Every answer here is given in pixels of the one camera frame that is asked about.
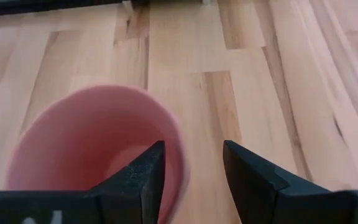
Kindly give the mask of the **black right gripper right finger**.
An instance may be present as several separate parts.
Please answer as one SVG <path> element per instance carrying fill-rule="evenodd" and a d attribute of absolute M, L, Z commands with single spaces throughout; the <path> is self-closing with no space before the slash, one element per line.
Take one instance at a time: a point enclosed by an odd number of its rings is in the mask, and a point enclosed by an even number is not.
<path fill-rule="evenodd" d="M 289 183 L 277 166 L 232 140 L 223 143 L 226 179 L 242 223 L 272 223 L 278 192 Z"/>

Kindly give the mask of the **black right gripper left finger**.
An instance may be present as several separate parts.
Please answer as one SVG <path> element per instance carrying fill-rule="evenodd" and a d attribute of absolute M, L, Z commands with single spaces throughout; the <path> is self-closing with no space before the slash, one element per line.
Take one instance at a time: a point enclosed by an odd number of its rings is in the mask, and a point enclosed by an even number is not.
<path fill-rule="evenodd" d="M 165 142 L 157 141 L 90 190 L 103 223 L 158 222 L 165 183 Z"/>

